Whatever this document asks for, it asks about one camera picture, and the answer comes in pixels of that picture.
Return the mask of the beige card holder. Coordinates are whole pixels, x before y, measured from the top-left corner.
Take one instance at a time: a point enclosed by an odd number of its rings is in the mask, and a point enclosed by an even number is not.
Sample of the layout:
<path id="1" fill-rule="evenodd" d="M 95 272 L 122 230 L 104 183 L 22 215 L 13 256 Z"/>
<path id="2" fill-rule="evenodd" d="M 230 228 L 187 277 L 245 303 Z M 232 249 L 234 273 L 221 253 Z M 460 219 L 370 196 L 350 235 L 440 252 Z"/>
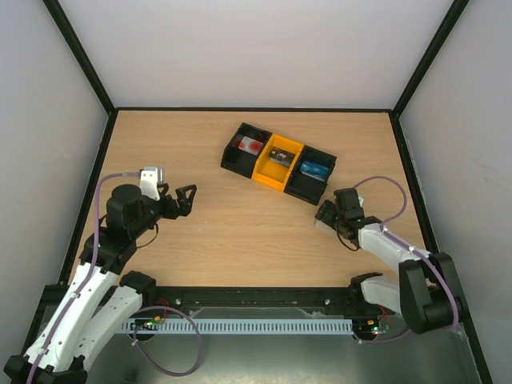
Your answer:
<path id="1" fill-rule="evenodd" d="M 337 230 L 332 226 L 324 223 L 321 220 L 314 221 L 314 227 L 316 230 L 323 232 L 324 234 L 328 234 L 329 236 L 337 237 Z"/>

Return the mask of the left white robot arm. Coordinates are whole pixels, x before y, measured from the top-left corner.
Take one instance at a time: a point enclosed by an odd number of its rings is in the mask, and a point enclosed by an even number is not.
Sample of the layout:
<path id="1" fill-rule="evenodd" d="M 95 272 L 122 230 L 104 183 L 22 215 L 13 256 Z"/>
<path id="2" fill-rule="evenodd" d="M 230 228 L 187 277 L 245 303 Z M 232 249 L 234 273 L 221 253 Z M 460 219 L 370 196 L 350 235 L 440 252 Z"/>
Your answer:
<path id="1" fill-rule="evenodd" d="M 86 240 L 72 283 L 41 334 L 24 354 L 12 355 L 4 371 L 14 383 L 84 383 L 105 344 L 132 315 L 157 310 L 156 281 L 124 273 L 137 240 L 158 221 L 192 211 L 196 185 L 167 193 L 168 185 L 123 184 L 106 202 Z"/>

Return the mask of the yellow bin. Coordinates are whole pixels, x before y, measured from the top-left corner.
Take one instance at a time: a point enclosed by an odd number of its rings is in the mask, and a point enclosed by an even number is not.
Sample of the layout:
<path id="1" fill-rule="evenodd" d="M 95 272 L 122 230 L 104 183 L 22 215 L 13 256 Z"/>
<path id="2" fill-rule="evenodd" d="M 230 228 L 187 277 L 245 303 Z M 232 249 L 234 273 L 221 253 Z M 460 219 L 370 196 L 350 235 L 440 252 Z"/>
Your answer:
<path id="1" fill-rule="evenodd" d="M 270 159 L 270 152 L 275 147 L 294 155 L 289 166 L 278 164 Z M 255 162 L 251 179 L 283 192 L 303 148 L 303 143 L 273 133 Z"/>

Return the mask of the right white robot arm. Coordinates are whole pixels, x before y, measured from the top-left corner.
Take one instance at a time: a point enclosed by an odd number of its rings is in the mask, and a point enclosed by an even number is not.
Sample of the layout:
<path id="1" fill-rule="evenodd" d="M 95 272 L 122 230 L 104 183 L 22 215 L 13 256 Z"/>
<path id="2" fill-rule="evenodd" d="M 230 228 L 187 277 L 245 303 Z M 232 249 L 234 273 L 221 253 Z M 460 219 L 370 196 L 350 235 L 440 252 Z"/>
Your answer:
<path id="1" fill-rule="evenodd" d="M 469 314 L 466 297 L 451 256 L 431 253 L 397 236 L 385 222 L 365 215 L 355 188 L 334 192 L 315 215 L 315 226 L 337 236 L 349 250 L 364 250 L 398 276 L 392 282 L 380 273 L 357 276 L 349 293 L 350 307 L 360 313 L 375 305 L 400 314 L 416 334 L 454 329 Z"/>

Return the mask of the black bin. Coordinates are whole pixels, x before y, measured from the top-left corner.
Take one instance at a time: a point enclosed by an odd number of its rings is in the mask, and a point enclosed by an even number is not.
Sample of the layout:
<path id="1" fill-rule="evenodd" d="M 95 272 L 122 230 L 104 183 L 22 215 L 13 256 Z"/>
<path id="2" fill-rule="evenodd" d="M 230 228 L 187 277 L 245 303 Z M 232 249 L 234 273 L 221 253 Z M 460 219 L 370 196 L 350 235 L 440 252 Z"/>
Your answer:
<path id="1" fill-rule="evenodd" d="M 323 196 L 337 157 L 304 146 L 292 168 L 284 192 L 316 206 Z"/>
<path id="2" fill-rule="evenodd" d="M 223 151 L 221 168 L 252 178 L 256 161 L 272 133 L 243 122 Z"/>

